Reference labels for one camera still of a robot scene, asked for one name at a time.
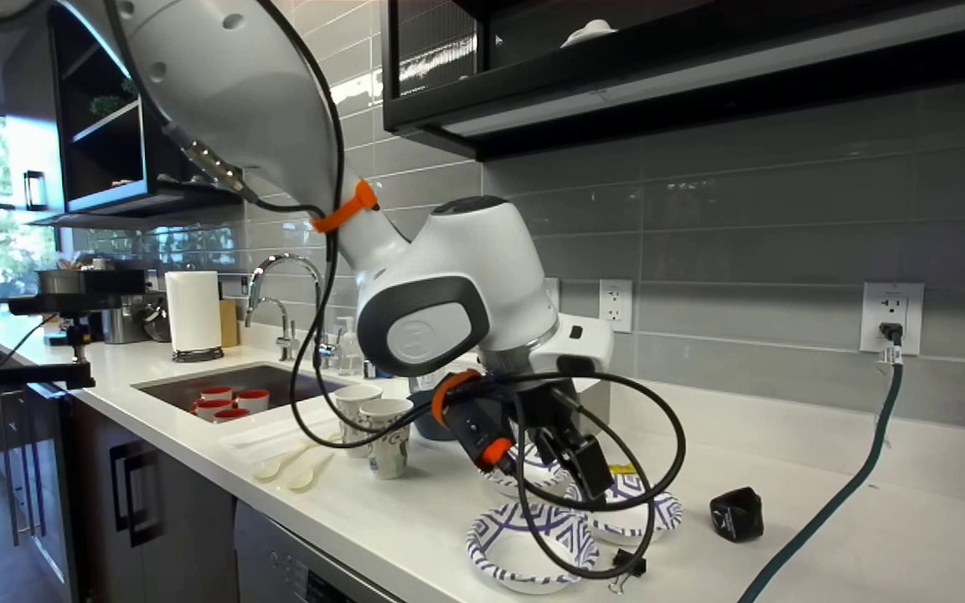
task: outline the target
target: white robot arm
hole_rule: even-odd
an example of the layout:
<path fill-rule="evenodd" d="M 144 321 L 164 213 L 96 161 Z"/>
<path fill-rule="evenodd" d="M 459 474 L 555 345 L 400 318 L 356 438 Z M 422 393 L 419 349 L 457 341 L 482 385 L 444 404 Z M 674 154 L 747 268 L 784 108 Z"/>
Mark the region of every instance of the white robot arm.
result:
<path fill-rule="evenodd" d="M 554 309 L 513 203 L 448 201 L 415 241 L 388 223 L 373 187 L 343 163 L 339 117 L 317 62 L 268 0 L 107 0 L 105 9 L 94 24 L 109 25 L 105 38 L 136 86 L 212 178 L 263 207 L 312 207 L 343 220 L 339 247 L 356 272 L 359 341 L 373 366 L 422 375 L 480 349 L 487 375 L 508 381 L 607 369 L 611 329 Z M 540 448 L 599 500 L 611 485 L 599 444 L 554 400 L 567 396 L 567 381 L 518 385 L 518 396 L 540 407 L 530 412 Z M 452 419 L 477 465 L 503 465 L 503 455 L 482 457 L 482 448 L 507 443 L 507 424 L 480 427 L 480 415 L 465 407 Z"/>

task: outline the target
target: gray tile backsplash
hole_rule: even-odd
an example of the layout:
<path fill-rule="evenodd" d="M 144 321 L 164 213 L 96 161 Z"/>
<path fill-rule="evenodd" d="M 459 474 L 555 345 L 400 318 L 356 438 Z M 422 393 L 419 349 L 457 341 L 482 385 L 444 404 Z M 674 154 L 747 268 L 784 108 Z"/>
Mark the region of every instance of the gray tile backsplash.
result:
<path fill-rule="evenodd" d="M 335 83 L 378 70 L 378 0 L 282 9 Z M 343 117 L 353 168 L 406 233 L 448 198 L 507 195 L 563 279 L 563 311 L 592 314 L 599 279 L 632 279 L 612 369 L 636 377 L 873 412 L 885 373 L 855 350 L 861 282 L 923 282 L 923 355 L 899 412 L 965 424 L 965 83 L 487 163 L 375 129 L 365 97 Z M 244 210 L 244 259 L 301 230 Z M 270 291 L 308 318 L 298 279 Z M 348 279 L 335 298 L 353 309 Z"/>

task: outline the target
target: small black object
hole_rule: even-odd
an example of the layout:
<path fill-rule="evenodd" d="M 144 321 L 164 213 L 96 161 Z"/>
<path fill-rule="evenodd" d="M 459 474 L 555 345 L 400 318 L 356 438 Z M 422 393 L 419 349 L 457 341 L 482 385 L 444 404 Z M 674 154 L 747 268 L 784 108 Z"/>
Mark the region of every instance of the small black object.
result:
<path fill-rule="evenodd" d="M 499 448 L 499 438 L 513 443 L 513 427 L 503 415 L 503 404 L 487 388 L 457 385 L 452 393 L 444 393 L 442 419 L 444 419 L 444 427 L 462 444 L 462 451 L 482 472 L 503 469 L 513 474 L 508 455 L 503 455 L 503 457 L 488 455 L 491 444 Z"/>
<path fill-rule="evenodd" d="M 415 419 L 419 436 L 436 438 L 436 443 L 457 443 L 457 433 L 439 424 L 439 419 L 430 412 L 430 396 L 431 396 L 431 388 L 419 388 L 408 396 L 415 407 L 424 404 L 424 412 Z"/>
<path fill-rule="evenodd" d="M 626 563 L 630 563 L 630 553 L 626 553 L 626 549 L 616 549 L 612 565 L 626 565 Z M 630 571 L 630 575 L 644 575 L 644 571 L 647 571 L 647 559 L 630 563 L 626 571 Z"/>
<path fill-rule="evenodd" d="M 212 362 L 221 358 L 221 349 L 175 349 L 175 362 Z"/>
<path fill-rule="evenodd" d="M 764 532 L 761 500 L 749 485 L 710 500 L 710 514 L 712 514 L 712 528 L 731 541 L 747 541 Z"/>
<path fill-rule="evenodd" d="M 899 321 L 882 321 L 882 333 L 893 345 L 904 345 L 904 323 Z"/>

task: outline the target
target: paper towel roll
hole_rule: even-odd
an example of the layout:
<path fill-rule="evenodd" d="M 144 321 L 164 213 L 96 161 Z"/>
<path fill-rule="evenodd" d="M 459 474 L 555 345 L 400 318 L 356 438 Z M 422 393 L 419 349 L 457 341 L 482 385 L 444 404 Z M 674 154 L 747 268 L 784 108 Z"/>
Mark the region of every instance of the paper towel roll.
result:
<path fill-rule="evenodd" d="M 217 272 L 166 272 L 175 358 L 221 358 Z"/>

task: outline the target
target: white countertop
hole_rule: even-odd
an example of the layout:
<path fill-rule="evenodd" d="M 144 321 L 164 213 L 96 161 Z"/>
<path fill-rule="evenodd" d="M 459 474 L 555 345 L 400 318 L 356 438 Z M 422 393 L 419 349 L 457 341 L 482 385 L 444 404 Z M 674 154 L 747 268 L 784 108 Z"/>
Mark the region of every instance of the white countertop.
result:
<path fill-rule="evenodd" d="M 0 321 L 0 345 L 11 349 L 30 323 L 30 318 Z M 135 388 L 136 381 L 273 362 L 273 355 L 273 345 L 244 345 L 228 349 L 217 362 L 180 366 L 157 341 L 90 345 L 96 385 L 77 399 L 401 600 L 518 600 L 482 584 L 465 563 L 477 514 L 503 500 L 459 444 L 412 438 L 412 474 L 394 483 L 375 480 L 360 457 L 339 451 L 316 490 L 288 491 L 282 483 L 254 480 L 259 457 L 303 438 L 290 436 L 288 407 L 212 424 Z M 20 358 L 70 362 L 70 350 L 33 337 Z M 649 571 L 630 580 L 618 596 L 607 584 L 579 584 L 555 600 L 736 600 L 776 546 L 861 465 L 873 424 L 873 415 L 857 412 L 681 385 L 652 388 L 669 399 L 689 436 L 689 455 L 674 485 L 684 521 L 652 541 Z M 330 427 L 320 404 L 301 404 L 301 412 Z M 669 433 L 658 412 L 644 412 L 649 412 L 644 400 L 612 393 L 611 421 L 659 469 Z M 707 502 L 736 485 L 754 485 L 764 500 L 764 537 L 745 546 L 712 537 L 707 520 Z M 873 480 L 761 600 L 965 600 L 965 427 L 899 419 Z"/>

